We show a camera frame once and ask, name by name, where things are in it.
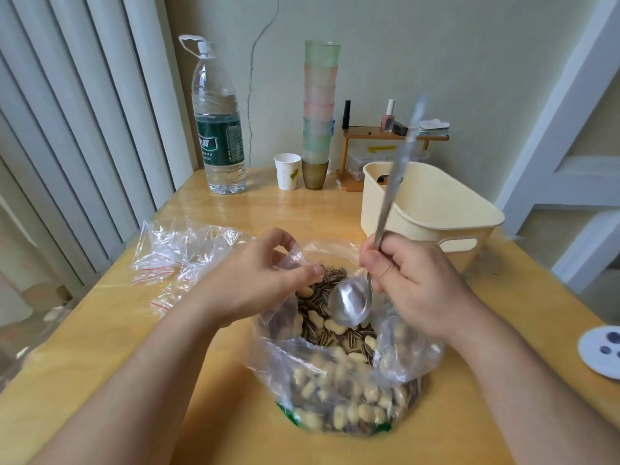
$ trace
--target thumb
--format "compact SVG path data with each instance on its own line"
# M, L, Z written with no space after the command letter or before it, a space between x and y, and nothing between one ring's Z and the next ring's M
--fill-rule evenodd
M360 256L360 265L365 267L370 275L394 299L407 288L407 278L398 267L377 250L367 250Z
M320 265L314 264L304 265L288 271L278 271L277 275L283 291L290 293L321 281L324 273L325 270Z

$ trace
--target wall crack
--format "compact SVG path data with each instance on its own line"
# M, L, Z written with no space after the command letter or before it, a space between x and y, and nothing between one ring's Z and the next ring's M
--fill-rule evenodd
M252 80L253 80L253 72L254 72L254 49L256 48L256 44L258 44L263 34L271 27L271 25L275 22L276 18L280 14L280 0L276 0L276 11L272 16L271 21L269 21L265 27L260 31L260 34L256 39L254 39L254 44L252 45L252 51L250 52L250 81L248 84L248 93L247 93L247 126L250 129L250 149L247 153L247 167L252 167L252 122L250 121L250 99L252 97Z

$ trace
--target water bottle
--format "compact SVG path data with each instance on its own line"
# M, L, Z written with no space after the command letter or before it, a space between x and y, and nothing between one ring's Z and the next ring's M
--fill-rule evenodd
M199 55L184 41L197 41ZM206 179L217 194L245 190L245 164L239 107L232 83L219 65L211 44L200 36L179 36L181 45L198 58L191 81L191 105Z

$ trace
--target green label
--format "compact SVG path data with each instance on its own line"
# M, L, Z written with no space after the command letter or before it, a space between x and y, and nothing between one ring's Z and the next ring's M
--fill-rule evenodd
M243 162L243 137L238 119L216 123L196 121L196 125L206 165L229 166Z

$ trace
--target yellow table surface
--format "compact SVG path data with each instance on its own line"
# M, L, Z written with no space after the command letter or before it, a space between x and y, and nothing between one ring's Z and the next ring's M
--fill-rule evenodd
M322 191L280 191L275 171L252 170L247 192L218 196L197 171L158 218L190 216L258 235L280 226L298 240L361 242L361 193L328 177ZM155 326L149 300L162 285L130 286L132 245L49 341L28 357L0 396L0 464L31 457ZM476 293L510 321L547 362L616 425L620 385L590 371L577 340L601 325L554 276L495 232L468 270ZM247 321L214 339L191 399L174 464L512 463L461 357L448 349L418 405L390 433L321 435L295 427L239 362Z

